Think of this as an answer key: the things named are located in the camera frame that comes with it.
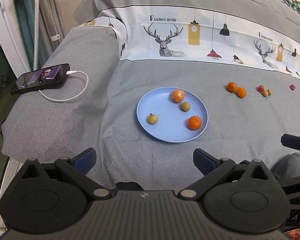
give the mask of white cable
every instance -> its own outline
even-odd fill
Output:
[[[41,90],[39,90],[40,94],[43,95],[43,96],[44,96],[45,98],[47,98],[48,100],[53,101],[53,102],[67,102],[67,101],[73,100],[73,99],[75,99],[75,98],[81,96],[82,93],[87,89],[87,86],[88,86],[88,83],[89,83],[89,77],[88,77],[88,75],[87,75],[85,72],[83,72],[83,71],[79,71],[79,70],[77,70],[77,71],[76,71],[76,70],[74,70],[74,71],[67,71],[67,75],[71,75],[71,74],[74,74],[74,73],[81,73],[81,74],[83,74],[83,75],[85,75],[85,76],[87,77],[87,83],[86,83],[86,86],[85,86],[84,89],[83,89],[79,94],[77,94],[76,96],[71,97],[71,98],[67,98],[67,99],[53,99],[53,98],[47,97],[44,93],[42,93]]]
[[[34,59],[33,70],[38,69],[40,0],[34,0]]]

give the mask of blue plate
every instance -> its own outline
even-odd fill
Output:
[[[179,88],[162,87],[149,91],[137,105],[137,117],[139,123],[149,134],[157,139],[170,143],[187,142],[197,138],[203,133],[208,124],[208,111],[202,101],[194,94],[185,92],[183,102],[190,103],[190,110],[181,110],[181,103],[175,103],[171,99],[172,92]],[[149,114],[158,116],[156,124],[149,124]],[[192,131],[188,128],[188,119],[197,115],[202,120],[200,129]]]

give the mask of orange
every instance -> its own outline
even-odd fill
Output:
[[[191,116],[188,120],[188,127],[191,130],[198,130],[201,127],[202,121],[200,119],[200,117],[194,115]]]
[[[177,89],[172,92],[172,100],[174,102],[180,103],[184,98],[185,98],[185,93],[182,90]]]
[[[244,88],[238,87],[237,94],[239,98],[244,98],[247,95],[247,92]]]
[[[227,85],[227,90],[231,93],[233,92],[236,92],[237,91],[237,84],[234,83],[234,82],[230,82],[228,85]]]

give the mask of phone screen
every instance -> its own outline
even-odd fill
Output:
[[[44,84],[59,82],[69,69],[69,64],[62,64],[24,73],[17,79],[12,90],[34,88]]]

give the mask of charging cable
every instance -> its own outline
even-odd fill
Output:
[[[88,83],[89,83],[89,77],[88,75],[83,72],[83,71],[79,71],[79,70],[74,70],[74,71],[67,71],[67,75],[71,75],[71,74],[74,74],[74,73],[81,73],[83,75],[85,75],[87,77],[87,83],[86,83],[86,86],[84,87],[84,89],[79,93],[77,94],[76,96],[72,97],[72,98],[67,98],[67,99],[53,99],[53,98],[50,98],[50,97],[47,97],[44,93],[42,93],[41,90],[39,90],[40,94],[43,95],[45,98],[47,98],[48,100],[50,101],[53,101],[53,102],[67,102],[67,101],[70,101],[70,100],[73,100],[79,96],[82,95],[82,93],[87,89],[87,86],[88,86]]]

